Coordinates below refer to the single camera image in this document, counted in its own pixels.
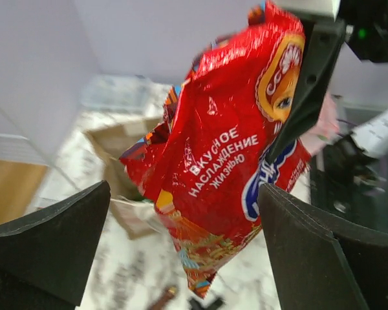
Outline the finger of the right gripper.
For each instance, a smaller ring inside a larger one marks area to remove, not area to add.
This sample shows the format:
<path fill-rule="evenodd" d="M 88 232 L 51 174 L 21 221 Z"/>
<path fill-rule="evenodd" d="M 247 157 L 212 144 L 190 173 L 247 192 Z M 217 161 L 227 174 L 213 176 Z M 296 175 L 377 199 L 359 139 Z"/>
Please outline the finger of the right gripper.
<path fill-rule="evenodd" d="M 340 48 L 345 41 L 346 23 L 302 18 L 306 35 L 303 62 L 291 113 L 274 140 L 267 161 L 274 161 L 294 140 L 311 129 L 318 121 Z"/>

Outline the red snack packet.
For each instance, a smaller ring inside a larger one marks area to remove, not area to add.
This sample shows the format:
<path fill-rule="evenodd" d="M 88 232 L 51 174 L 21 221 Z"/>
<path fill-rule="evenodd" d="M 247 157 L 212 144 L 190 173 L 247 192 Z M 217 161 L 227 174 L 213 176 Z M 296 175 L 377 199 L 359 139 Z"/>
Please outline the red snack packet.
<path fill-rule="evenodd" d="M 261 230 L 259 187 L 290 191 L 307 166 L 298 139 L 266 160 L 291 111 L 304 48 L 300 20 L 262 2 L 247 28 L 197 56 L 183 84 L 170 89 L 162 122 L 120 156 L 155 204 L 200 298 Z"/>

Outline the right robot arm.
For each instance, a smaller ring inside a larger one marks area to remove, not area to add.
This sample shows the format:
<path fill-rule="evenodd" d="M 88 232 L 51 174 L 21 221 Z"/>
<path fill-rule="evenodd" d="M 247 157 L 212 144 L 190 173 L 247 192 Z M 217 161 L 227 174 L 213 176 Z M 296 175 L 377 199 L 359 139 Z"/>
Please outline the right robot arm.
<path fill-rule="evenodd" d="M 388 1 L 283 1 L 307 37 L 292 112 L 266 160 L 318 120 L 338 54 L 348 45 L 362 61 L 388 63 Z M 313 157 L 310 200 L 316 207 L 373 229 L 388 230 L 388 109 L 358 123 L 360 113 Z"/>

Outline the brown paper grocery bag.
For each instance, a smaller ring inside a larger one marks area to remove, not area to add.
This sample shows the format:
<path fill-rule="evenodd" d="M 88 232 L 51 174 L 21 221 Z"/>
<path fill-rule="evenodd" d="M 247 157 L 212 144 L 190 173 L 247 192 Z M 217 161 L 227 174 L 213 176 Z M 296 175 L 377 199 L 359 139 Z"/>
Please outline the brown paper grocery bag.
<path fill-rule="evenodd" d="M 115 220 L 135 240 L 153 233 L 166 233 L 153 203 L 144 202 L 137 186 L 130 180 L 119 157 L 158 125 L 158 118 L 143 118 L 85 131 L 96 155 L 103 161 L 103 179 L 111 188 L 110 211 Z"/>

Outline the pink plastic bag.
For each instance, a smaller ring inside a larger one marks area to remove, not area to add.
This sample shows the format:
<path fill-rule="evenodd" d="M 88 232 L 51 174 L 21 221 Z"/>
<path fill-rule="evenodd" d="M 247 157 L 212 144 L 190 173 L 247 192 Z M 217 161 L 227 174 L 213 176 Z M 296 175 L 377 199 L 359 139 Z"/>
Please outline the pink plastic bag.
<path fill-rule="evenodd" d="M 316 155 L 340 131 L 338 110 L 332 96 L 327 92 L 321 106 L 316 124 L 300 140 L 311 156 Z"/>

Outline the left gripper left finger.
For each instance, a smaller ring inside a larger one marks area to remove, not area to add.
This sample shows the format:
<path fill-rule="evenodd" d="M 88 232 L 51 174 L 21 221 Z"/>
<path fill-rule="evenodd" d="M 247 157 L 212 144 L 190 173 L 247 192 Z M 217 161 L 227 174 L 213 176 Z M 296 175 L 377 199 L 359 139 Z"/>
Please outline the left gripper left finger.
<path fill-rule="evenodd" d="M 75 309 L 103 230 L 110 186 L 73 196 L 0 225 L 0 309 Z"/>

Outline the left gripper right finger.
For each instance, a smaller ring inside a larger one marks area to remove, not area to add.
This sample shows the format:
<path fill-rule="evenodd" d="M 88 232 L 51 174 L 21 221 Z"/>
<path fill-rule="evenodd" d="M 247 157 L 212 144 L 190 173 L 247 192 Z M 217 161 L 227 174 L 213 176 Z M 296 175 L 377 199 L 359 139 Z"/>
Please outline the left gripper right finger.
<path fill-rule="evenodd" d="M 257 202 L 282 309 L 388 309 L 388 234 L 269 183 Z"/>

